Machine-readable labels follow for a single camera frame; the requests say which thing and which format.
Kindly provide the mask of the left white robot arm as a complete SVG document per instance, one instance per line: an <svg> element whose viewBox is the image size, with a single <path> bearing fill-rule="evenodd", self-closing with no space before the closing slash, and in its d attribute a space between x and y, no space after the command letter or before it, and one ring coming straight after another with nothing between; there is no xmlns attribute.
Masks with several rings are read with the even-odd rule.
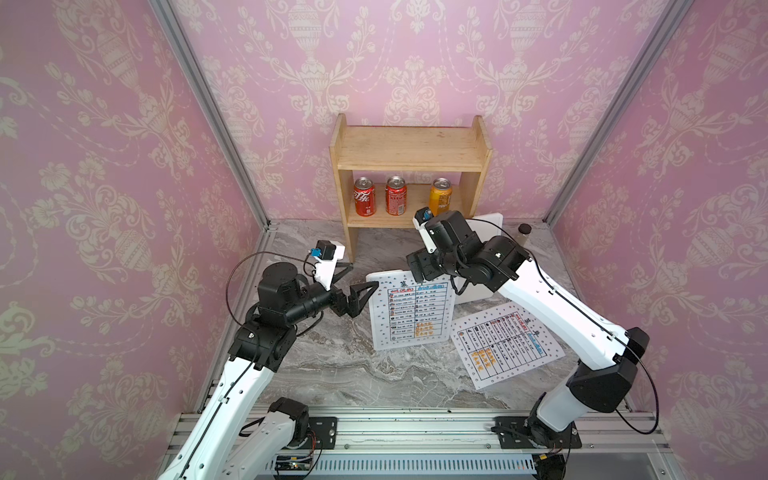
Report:
<svg viewBox="0 0 768 480"><path fill-rule="evenodd" d="M281 450L307 439L307 406L280 398L255 430L241 444L236 442L253 405L296 342L298 324L318 320L325 310L354 318L379 286L364 282L343 292L335 285L340 277L332 271L327 284L309 282L287 262L264 270L258 301L235 335L214 394L162 478L254 479Z"/></svg>

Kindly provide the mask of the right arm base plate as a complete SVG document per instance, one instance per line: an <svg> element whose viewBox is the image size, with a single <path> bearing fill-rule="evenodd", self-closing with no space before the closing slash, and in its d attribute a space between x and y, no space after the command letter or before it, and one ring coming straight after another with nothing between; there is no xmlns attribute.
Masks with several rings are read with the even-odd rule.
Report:
<svg viewBox="0 0 768 480"><path fill-rule="evenodd" d="M557 432L536 418L497 416L491 432L497 435L502 449L580 449L583 444L574 423Z"/></svg>

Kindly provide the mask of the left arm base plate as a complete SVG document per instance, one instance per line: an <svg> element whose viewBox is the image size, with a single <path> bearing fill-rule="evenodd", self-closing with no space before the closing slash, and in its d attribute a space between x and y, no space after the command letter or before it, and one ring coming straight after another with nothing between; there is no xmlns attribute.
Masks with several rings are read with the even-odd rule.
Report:
<svg viewBox="0 0 768 480"><path fill-rule="evenodd" d="M294 422L290 441L283 449L333 450L336 446L339 419L333 416L300 419Z"/></svg>

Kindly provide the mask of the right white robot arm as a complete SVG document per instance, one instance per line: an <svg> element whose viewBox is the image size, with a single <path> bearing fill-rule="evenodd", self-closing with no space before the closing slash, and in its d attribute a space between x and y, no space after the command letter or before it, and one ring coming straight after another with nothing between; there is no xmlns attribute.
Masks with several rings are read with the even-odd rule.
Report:
<svg viewBox="0 0 768 480"><path fill-rule="evenodd" d="M407 257L417 282L447 275L498 292L577 355L571 376L542 394L525 420L521 432L532 444L562 448L585 413L617 411L644 367L645 331L601 317L545 274L535 255L506 232L483 241L461 212L433 215L427 207L415 213L413 224L424 243Z"/></svg>

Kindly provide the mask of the white rack board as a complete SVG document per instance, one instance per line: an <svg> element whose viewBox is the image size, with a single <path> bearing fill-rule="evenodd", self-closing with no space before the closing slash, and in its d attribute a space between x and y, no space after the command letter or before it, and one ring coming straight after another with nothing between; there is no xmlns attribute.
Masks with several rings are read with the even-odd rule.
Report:
<svg viewBox="0 0 768 480"><path fill-rule="evenodd" d="M456 294L446 275L418 283L411 272L366 276L378 287L368 302L374 349L390 350L449 339Z"/></svg>
<svg viewBox="0 0 768 480"><path fill-rule="evenodd" d="M479 215L474 218L468 218L467 222L470 228L478 234L482 242L488 241L494 236L502 235L500 226L503 223L503 215L500 213ZM468 284L466 290L461 295L456 296L455 304L460 305L484 300L492 295L493 293L484 285Z"/></svg>

